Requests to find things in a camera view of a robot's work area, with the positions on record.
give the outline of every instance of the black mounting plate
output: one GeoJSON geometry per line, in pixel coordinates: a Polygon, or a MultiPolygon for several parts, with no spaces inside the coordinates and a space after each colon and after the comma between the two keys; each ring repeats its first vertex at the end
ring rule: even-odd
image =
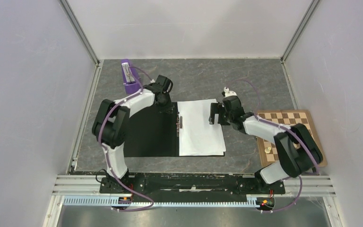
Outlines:
{"type": "MultiPolygon", "coordinates": [[[[122,182],[155,202],[244,202],[247,194],[285,194],[282,181],[260,188],[243,174],[129,173],[122,182]]],[[[102,179],[100,193],[130,193],[113,180],[102,179]]],[[[147,201],[133,196],[134,202],[147,201]]]]}

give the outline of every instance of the white paper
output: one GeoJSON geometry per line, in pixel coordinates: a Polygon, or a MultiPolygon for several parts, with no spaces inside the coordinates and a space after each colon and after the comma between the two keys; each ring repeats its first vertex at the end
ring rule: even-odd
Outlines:
{"type": "Polygon", "coordinates": [[[179,156],[222,156],[226,151],[222,126],[209,124],[211,103],[216,99],[177,102],[182,128],[179,131],[179,156]]]}

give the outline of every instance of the chessboard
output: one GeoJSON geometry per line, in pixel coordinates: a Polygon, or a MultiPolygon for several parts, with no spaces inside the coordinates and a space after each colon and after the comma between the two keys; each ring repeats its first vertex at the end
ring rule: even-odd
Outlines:
{"type": "MultiPolygon", "coordinates": [[[[302,123],[303,125],[305,125],[323,155],[323,161],[319,164],[319,166],[324,167],[328,164],[325,154],[323,153],[323,149],[320,144],[317,132],[315,130],[315,126],[312,121],[310,112],[308,112],[307,110],[259,110],[258,115],[264,119],[273,121],[275,123],[282,123],[286,125],[295,125],[297,123],[302,123]]],[[[279,160],[277,156],[277,150],[274,144],[262,138],[257,138],[257,143],[259,149],[259,158],[261,160],[262,167],[266,167],[269,164],[272,164],[279,160]]]]}

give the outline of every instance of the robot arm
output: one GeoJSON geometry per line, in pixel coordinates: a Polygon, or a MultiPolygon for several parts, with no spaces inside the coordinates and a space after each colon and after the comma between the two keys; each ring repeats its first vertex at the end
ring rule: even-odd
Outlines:
{"type": "Polygon", "coordinates": [[[211,104],[210,124],[215,123],[215,114],[219,114],[219,124],[232,125],[235,130],[263,138],[276,146],[279,161],[254,174],[262,185],[269,185],[287,177],[297,177],[314,167],[305,150],[294,147],[298,141],[285,129],[294,132],[304,142],[318,164],[322,162],[323,156],[303,124],[294,126],[278,124],[279,127],[275,127],[259,116],[254,116],[253,113],[245,113],[235,92],[225,88],[222,94],[225,97],[222,103],[211,104]]]}
{"type": "MultiPolygon", "coordinates": [[[[172,88],[172,81],[167,77],[159,75],[155,83],[144,86],[143,91],[138,96],[133,94],[126,97],[123,99],[125,101],[114,110],[110,116],[110,120],[106,122],[102,133],[103,150],[111,163],[111,166],[107,164],[108,173],[111,174],[110,167],[112,167],[112,170],[118,178],[122,178],[127,172],[123,148],[126,128],[130,117],[138,111],[152,105],[159,106],[160,112],[171,110],[173,105],[169,92],[172,88]]],[[[121,100],[111,101],[105,99],[101,102],[92,128],[92,133],[96,136],[97,140],[105,117],[119,101],[121,100]]]]}

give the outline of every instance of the enclosure wall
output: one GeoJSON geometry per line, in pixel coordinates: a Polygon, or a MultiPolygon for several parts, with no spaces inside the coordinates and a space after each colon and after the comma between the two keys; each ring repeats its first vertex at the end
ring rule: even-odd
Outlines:
{"type": "Polygon", "coordinates": [[[59,1],[0,0],[0,226],[41,226],[95,66],[59,1]]]}
{"type": "Polygon", "coordinates": [[[363,1],[323,0],[286,62],[348,227],[363,226],[363,1]]]}
{"type": "Polygon", "coordinates": [[[281,57],[311,0],[69,0],[96,54],[281,57]]]}

